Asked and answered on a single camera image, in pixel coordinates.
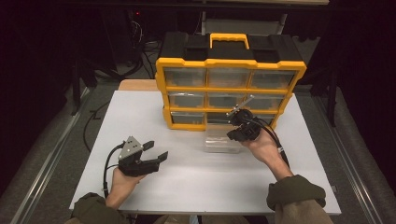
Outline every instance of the white table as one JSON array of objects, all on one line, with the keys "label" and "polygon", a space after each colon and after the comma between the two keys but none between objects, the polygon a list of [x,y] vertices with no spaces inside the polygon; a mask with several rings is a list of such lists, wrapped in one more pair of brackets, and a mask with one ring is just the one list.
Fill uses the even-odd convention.
[{"label": "white table", "polygon": [[[265,198],[268,184],[276,180],[263,163],[248,150],[239,154],[204,152],[205,132],[169,130],[162,107],[159,91],[115,91],[70,209],[87,192],[103,195],[107,155],[132,135],[142,144],[155,141],[154,148],[143,153],[143,160],[155,159],[165,151],[169,155],[160,171],[144,178],[120,210],[139,214],[273,213]],[[276,133],[291,170],[326,190],[324,210],[328,214],[341,214],[294,96],[278,120]],[[119,153],[114,153],[110,164],[118,163]]]}]

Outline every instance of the person's left hand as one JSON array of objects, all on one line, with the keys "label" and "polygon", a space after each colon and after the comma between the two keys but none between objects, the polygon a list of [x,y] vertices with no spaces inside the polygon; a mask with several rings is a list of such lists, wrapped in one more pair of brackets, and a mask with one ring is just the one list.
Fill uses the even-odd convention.
[{"label": "person's left hand", "polygon": [[134,191],[134,187],[145,175],[137,177],[125,175],[118,167],[113,171],[111,191],[106,198],[106,206],[119,209],[122,203]]}]

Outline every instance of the dark background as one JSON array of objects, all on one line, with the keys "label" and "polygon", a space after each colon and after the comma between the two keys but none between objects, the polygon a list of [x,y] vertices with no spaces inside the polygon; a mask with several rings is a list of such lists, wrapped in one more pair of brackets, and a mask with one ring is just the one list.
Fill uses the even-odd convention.
[{"label": "dark background", "polygon": [[[336,71],[338,86],[367,147],[396,190],[396,175],[391,173],[396,159],[394,3],[346,0],[331,1],[332,5],[359,10],[288,16],[284,34],[297,35],[302,41],[321,37],[299,84],[324,86],[321,92],[326,93]],[[78,53],[102,66],[114,66],[103,10],[61,7],[49,0],[0,6],[1,193],[40,132],[66,103],[64,92],[70,87],[71,67]],[[195,11],[138,11],[135,19],[142,24],[147,41],[161,39],[166,31],[192,35],[200,17]],[[232,15],[264,20],[278,13],[208,13],[213,18]]]}]

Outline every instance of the person's right hand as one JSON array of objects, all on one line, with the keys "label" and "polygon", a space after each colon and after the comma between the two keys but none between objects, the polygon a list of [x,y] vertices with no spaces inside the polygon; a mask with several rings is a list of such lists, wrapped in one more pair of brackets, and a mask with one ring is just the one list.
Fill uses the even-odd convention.
[{"label": "person's right hand", "polygon": [[276,180],[293,175],[289,166],[283,161],[277,151],[274,139],[264,129],[261,129],[259,136],[255,140],[248,140],[241,142],[241,144],[250,149],[257,160],[264,162],[270,168]]}]

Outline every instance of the hand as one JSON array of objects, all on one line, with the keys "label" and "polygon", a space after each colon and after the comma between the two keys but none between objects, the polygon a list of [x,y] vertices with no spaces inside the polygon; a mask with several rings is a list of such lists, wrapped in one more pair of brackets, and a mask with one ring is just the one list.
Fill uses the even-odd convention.
[{"label": "hand", "polygon": [[281,180],[286,176],[293,176],[289,166],[283,161],[277,151],[274,139],[264,129],[260,130],[260,134],[255,140],[248,140],[241,142],[241,144],[250,149],[257,160],[264,162],[270,168],[276,180]]},{"label": "hand", "polygon": [[119,168],[113,170],[113,183],[111,191],[106,198],[106,206],[119,209],[122,203],[134,191],[134,187],[145,175],[137,177],[125,175]]}]

